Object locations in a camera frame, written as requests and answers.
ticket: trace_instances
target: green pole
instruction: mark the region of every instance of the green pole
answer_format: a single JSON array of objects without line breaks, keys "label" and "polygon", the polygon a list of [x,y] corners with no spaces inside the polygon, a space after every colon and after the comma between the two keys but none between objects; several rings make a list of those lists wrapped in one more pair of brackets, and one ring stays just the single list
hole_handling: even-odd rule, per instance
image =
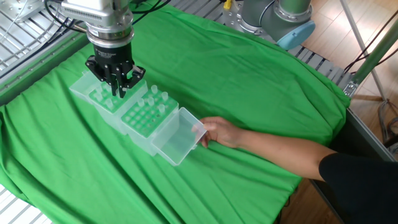
[{"label": "green pole", "polygon": [[359,70],[355,73],[352,81],[354,83],[360,84],[367,75],[374,69],[377,63],[383,58],[387,51],[392,47],[392,45],[398,39],[398,21],[392,25],[388,30],[386,35],[376,46],[376,48],[370,53],[369,57],[365,60]]}]

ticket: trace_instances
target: human hand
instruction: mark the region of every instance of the human hand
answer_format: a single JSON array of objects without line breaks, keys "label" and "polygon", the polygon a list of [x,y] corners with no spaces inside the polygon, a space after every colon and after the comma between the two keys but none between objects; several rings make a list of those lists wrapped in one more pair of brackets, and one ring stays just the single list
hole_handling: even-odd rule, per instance
[{"label": "human hand", "polygon": [[222,117],[203,118],[200,121],[208,131],[201,139],[201,144],[204,147],[208,147],[210,140],[231,148],[237,148],[241,145],[243,129],[236,127]]}]

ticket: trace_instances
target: metal bracket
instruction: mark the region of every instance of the metal bracket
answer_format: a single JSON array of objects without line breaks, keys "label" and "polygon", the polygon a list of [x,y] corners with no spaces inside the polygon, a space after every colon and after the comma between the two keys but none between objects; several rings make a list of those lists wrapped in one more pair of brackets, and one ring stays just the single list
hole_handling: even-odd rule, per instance
[{"label": "metal bracket", "polygon": [[352,98],[354,96],[354,93],[355,93],[356,89],[358,89],[358,86],[359,85],[357,83],[354,83],[354,82],[350,81],[347,84],[346,88],[344,88],[343,91],[344,91],[346,96]]}]

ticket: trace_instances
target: plastic container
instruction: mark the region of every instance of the plastic container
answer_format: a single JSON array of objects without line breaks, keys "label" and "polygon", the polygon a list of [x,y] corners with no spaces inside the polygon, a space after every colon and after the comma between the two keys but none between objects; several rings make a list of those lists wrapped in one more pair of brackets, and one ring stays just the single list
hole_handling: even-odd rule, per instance
[{"label": "plastic container", "polygon": [[111,88],[91,72],[70,87],[79,98],[95,106],[103,119],[148,154],[160,154],[173,166],[179,165],[206,133],[203,124],[167,92],[141,80],[124,98],[112,96]]},{"label": "plastic container", "polygon": [[206,133],[203,124],[185,108],[181,108],[152,140],[159,154],[173,166],[179,165],[195,149]]}]

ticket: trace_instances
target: green cloth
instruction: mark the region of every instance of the green cloth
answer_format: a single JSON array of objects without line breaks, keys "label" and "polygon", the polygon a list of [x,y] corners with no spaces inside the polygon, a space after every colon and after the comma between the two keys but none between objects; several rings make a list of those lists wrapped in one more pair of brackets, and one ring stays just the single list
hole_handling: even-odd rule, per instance
[{"label": "green cloth", "polygon": [[[172,7],[135,26],[146,80],[196,117],[328,144],[349,98],[269,42]],[[211,142],[177,167],[151,157],[68,89],[92,45],[0,107],[0,183],[54,223],[272,223],[300,177]]]}]

